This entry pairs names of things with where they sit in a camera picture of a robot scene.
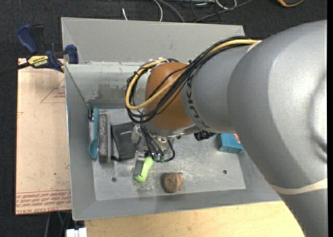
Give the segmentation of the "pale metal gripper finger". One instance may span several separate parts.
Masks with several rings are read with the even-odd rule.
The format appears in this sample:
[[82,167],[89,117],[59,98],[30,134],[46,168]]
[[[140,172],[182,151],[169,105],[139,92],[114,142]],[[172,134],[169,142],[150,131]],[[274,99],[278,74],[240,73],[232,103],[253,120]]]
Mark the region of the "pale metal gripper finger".
[[133,170],[133,176],[139,176],[142,173],[142,169],[145,162],[145,152],[136,152],[134,157],[134,170]]

